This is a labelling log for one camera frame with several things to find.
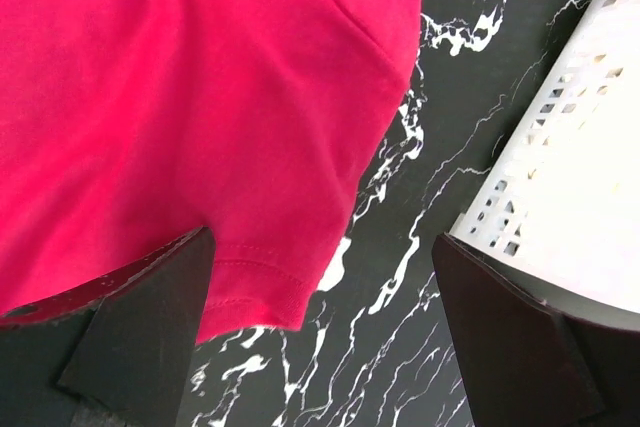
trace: table top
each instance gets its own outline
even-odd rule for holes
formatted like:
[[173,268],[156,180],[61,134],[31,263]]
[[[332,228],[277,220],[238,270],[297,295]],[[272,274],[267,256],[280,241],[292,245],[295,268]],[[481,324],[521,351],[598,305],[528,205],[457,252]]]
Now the table top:
[[200,346],[178,427],[473,425],[431,245],[471,203],[588,1],[423,0],[412,87],[302,331]]

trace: marble table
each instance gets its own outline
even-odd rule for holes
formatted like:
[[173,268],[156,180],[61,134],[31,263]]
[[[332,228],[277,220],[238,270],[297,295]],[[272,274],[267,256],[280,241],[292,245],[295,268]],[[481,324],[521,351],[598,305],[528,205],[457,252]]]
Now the marble table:
[[588,2],[423,0],[412,87],[304,328],[199,347],[178,427],[473,425],[431,245],[470,204]]

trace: white plastic basket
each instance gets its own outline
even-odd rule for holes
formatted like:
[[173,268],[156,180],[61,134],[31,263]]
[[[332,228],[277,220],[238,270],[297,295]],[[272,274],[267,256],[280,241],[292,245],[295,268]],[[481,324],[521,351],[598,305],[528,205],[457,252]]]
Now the white plastic basket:
[[[593,0],[451,233],[514,268],[640,312],[639,112],[640,0]],[[623,203],[612,194],[620,185]]]

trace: stitching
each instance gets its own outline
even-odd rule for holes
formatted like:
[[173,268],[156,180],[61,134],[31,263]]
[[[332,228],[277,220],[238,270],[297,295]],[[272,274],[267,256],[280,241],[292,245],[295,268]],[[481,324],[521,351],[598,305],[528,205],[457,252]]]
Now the stitching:
[[251,249],[251,250],[258,250],[261,252],[264,252],[265,254],[273,254],[273,250],[270,249],[263,249],[262,247],[256,247],[255,245],[248,245],[248,244],[220,244],[220,248],[241,248],[241,249]]
[[229,304],[250,304],[255,302],[255,300],[253,299],[228,299],[228,300],[221,300],[219,302],[214,302],[213,304],[207,304],[205,306],[205,312],[207,310],[212,310],[215,309],[216,307],[224,307],[225,305],[229,305]]
[[347,18],[347,20],[349,20],[351,24],[353,24],[360,32],[362,32],[376,46],[377,50],[380,51],[380,53],[384,57],[384,60],[387,62],[387,64],[389,64],[393,72],[399,78],[402,79],[403,76],[400,73],[400,70],[391,61],[391,57],[389,57],[389,54],[387,53],[387,51],[378,43],[376,38],[373,37],[373,35],[371,35],[371,33],[365,28],[362,22],[349,9],[347,9],[347,7],[344,6],[342,2],[340,2],[340,0],[331,0],[331,1],[338,8],[338,10],[342,12],[342,14]]
[[229,265],[256,265],[256,266],[260,266],[260,267],[268,267],[269,269],[272,269],[275,273],[281,275],[282,277],[292,280],[295,283],[297,283],[298,285],[301,286],[305,286],[307,283],[303,282],[302,280],[294,277],[291,274],[288,274],[287,272],[284,272],[283,270],[280,270],[279,267],[276,267],[275,265],[269,265],[269,264],[265,264],[263,262],[255,262],[255,261],[247,261],[247,260],[219,260],[217,262],[218,264],[229,264]]

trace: pink fabric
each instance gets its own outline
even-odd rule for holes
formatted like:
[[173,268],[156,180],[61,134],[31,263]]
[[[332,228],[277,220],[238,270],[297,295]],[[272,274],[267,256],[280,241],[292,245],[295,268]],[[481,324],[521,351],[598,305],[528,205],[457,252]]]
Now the pink fabric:
[[0,312],[205,224],[199,341],[299,328],[420,0],[0,0]]

